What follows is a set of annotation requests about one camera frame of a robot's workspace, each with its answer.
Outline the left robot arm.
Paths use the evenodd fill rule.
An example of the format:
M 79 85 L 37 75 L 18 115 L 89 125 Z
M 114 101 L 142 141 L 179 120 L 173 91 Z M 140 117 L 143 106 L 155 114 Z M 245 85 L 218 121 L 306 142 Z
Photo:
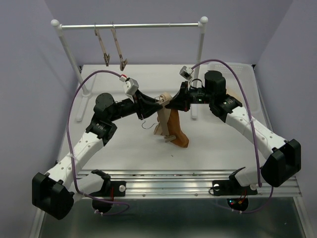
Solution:
M 78 172 L 112 139 L 117 130 L 115 120 L 132 114 L 146 119 L 162 108 L 158 100 L 140 91 L 120 102 L 110 93 L 98 95 L 91 122 L 77 144 L 69 143 L 69 153 L 62 160 L 45 174 L 33 177 L 32 204 L 61 220 L 82 197 L 109 196 L 112 188 L 109 174 L 93 170 L 85 178 L 77 179 Z

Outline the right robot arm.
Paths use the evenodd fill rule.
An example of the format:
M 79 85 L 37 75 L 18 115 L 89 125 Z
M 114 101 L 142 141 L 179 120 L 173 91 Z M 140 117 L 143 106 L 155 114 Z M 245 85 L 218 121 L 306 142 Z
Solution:
M 204 79 L 205 84 L 200 88 L 182 82 L 167 107 L 187 112 L 191 104 L 207 104 L 216 117 L 247 138 L 265 158 L 265 162 L 257 164 L 256 168 L 236 170 L 225 185 L 219 187 L 221 190 L 228 188 L 233 193 L 240 193 L 250 185 L 263 182 L 279 187 L 301 170 L 301 144 L 297 140 L 286 140 L 254 117 L 249 117 L 245 106 L 227 93 L 221 72 L 209 70 Z

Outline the brown underwear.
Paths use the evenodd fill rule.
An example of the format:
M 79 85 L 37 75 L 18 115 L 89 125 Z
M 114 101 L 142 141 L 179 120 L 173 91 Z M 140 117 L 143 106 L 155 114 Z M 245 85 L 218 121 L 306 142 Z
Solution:
M 189 145 L 189 139 L 181 130 L 178 110 L 171 109 L 167 126 L 169 135 L 175 136 L 175 139 L 172 140 L 171 143 L 181 148 L 187 148 Z

